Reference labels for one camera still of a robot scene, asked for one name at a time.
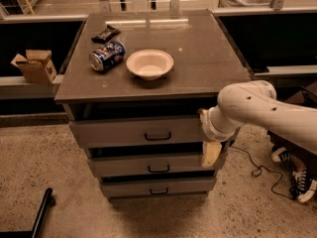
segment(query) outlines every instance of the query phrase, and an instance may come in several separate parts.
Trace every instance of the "bottom drawer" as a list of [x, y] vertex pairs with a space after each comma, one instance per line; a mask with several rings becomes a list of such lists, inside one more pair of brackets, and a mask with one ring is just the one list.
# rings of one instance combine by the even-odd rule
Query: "bottom drawer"
[[134, 180], [134, 176], [122, 177], [121, 180], [104, 179], [100, 188], [109, 199], [199, 193], [213, 188], [216, 181], [213, 176], [214, 171], [138, 176], [139, 180]]

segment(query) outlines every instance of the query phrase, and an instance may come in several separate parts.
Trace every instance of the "drawer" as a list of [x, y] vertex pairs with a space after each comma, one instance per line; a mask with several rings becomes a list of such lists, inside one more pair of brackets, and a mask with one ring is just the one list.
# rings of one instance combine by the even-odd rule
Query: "drawer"
[[88, 166], [95, 177], [206, 171], [200, 167], [202, 143], [90, 150]]
[[200, 193], [211, 190], [216, 179], [214, 172], [194, 172], [184, 174], [169, 174], [163, 178], [161, 175], [154, 175], [156, 178], [142, 179], [139, 181], [111, 182], [105, 181], [100, 184], [103, 194], [111, 198], [136, 197], [136, 196], [162, 196], [188, 193]]
[[198, 115], [70, 121], [69, 127], [81, 148], [202, 141]]

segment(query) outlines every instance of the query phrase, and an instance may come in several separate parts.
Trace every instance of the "gray countertop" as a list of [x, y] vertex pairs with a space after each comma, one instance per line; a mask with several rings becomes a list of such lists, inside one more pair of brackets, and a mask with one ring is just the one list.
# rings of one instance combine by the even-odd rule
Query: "gray countertop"
[[[94, 71], [88, 56], [99, 48], [91, 38], [110, 22], [121, 34], [113, 40], [126, 48], [124, 60], [105, 73]], [[169, 53], [173, 69], [146, 81], [131, 74], [126, 60], [132, 53], [156, 49]], [[91, 14], [81, 33], [57, 103], [104, 102], [214, 96], [228, 84], [250, 80], [247, 71], [210, 11], [153, 11]]]

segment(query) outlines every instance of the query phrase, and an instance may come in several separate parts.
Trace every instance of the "white bowl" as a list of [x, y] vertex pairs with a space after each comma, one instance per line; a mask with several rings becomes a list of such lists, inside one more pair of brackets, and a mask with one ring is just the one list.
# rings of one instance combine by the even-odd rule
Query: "white bowl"
[[128, 70], [145, 80], [155, 80], [168, 73], [173, 66], [172, 57], [163, 51], [143, 50], [127, 59]]

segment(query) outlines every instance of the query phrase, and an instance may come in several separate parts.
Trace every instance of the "drawer handle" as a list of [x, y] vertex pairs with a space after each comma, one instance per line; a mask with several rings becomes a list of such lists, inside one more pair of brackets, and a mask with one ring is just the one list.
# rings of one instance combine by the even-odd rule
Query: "drawer handle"
[[167, 168], [164, 171], [154, 171], [154, 170], [151, 169], [150, 166], [148, 166], [148, 170], [149, 170], [150, 173], [167, 173], [167, 172], [169, 172], [169, 165], [167, 165]]
[[165, 189], [163, 192], [153, 192], [152, 189], [150, 188], [150, 194], [151, 195], [162, 195], [162, 194], [168, 194], [168, 187]]
[[170, 132], [168, 132], [166, 136], [162, 136], [162, 137], [151, 137], [151, 136], [148, 136], [148, 133], [145, 133], [145, 139], [148, 141], [163, 141], [163, 140], [168, 140], [170, 138], [171, 138]]

